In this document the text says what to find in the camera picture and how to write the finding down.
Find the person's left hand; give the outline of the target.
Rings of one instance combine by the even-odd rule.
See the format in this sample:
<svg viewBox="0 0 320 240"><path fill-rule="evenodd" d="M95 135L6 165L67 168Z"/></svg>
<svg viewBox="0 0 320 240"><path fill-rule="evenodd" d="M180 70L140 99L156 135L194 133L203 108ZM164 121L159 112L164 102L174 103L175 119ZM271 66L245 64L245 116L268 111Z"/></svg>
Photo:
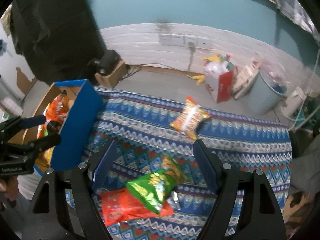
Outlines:
<svg viewBox="0 0 320 240"><path fill-rule="evenodd" d="M10 201L15 201L19 194L17 176L10 177L7 180L0 179L1 192Z"/></svg>

